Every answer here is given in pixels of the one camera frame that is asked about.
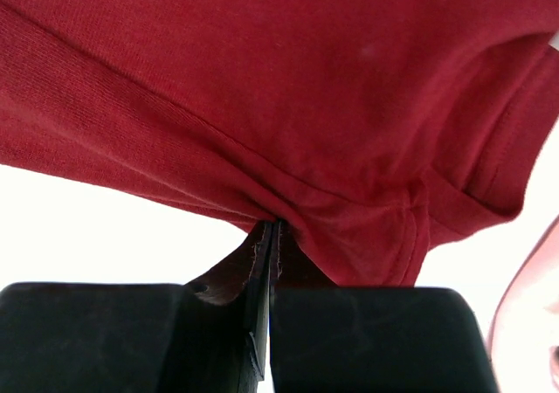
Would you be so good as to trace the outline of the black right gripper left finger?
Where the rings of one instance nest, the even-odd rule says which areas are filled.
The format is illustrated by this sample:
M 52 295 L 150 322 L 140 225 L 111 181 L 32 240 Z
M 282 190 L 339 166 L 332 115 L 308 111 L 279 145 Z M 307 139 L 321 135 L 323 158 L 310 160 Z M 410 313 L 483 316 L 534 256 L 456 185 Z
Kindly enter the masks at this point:
M 25 282 L 1 292 L 4 392 L 254 392 L 273 225 L 185 285 Z

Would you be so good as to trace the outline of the red t-shirt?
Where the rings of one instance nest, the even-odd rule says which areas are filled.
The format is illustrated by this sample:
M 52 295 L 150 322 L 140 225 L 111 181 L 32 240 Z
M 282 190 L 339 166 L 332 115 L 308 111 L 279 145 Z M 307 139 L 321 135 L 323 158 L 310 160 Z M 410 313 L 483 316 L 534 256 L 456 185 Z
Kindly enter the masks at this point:
M 408 285 L 519 215 L 557 30 L 558 0 L 1 0 L 1 161 Z

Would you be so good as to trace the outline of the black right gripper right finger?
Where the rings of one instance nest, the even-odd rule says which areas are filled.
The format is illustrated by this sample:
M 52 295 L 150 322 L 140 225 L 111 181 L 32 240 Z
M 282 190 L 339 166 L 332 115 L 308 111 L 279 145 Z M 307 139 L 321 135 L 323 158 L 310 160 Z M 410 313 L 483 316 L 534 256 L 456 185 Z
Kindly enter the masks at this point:
M 330 285 L 274 225 L 270 363 L 278 392 L 495 392 L 478 323 L 436 287 Z

